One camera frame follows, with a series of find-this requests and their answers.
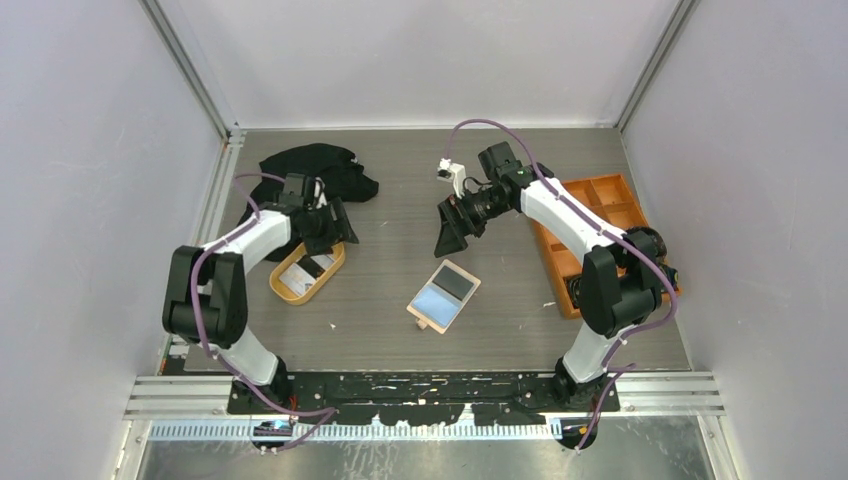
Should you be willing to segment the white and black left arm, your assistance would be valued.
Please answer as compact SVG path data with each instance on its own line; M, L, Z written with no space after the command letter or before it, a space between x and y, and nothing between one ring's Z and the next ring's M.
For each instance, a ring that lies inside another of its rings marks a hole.
M291 240L308 255L328 254L358 241L344 203L316 177L271 175L281 189L271 199L247 199L248 217L201 246L178 247L171 257L162 313L166 332L200 346L253 387L255 403L269 413L285 409L292 387L285 362L248 326L248 273Z

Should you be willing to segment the yellow oval tray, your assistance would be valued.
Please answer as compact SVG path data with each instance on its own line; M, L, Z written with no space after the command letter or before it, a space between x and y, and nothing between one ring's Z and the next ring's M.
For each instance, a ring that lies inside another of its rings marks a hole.
M303 305L340 269L345 259L344 242L317 255L309 255L301 244L272 270L270 289L290 305Z

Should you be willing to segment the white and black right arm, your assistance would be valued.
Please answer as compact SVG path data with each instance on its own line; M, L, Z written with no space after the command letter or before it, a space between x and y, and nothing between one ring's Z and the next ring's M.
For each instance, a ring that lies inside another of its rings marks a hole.
M466 185L463 165L440 160L438 179L453 192L437 211L437 258L461 252L468 237L481 237L488 221L510 211L543 226L581 267L578 308L583 324L570 349L559 358L551 381L553 395L567 410L582 409L594 396L615 346L641 328L673 287L659 266L657 241L645 230L613 226L570 194L545 166L523 164L501 142L478 156L486 176L476 191Z

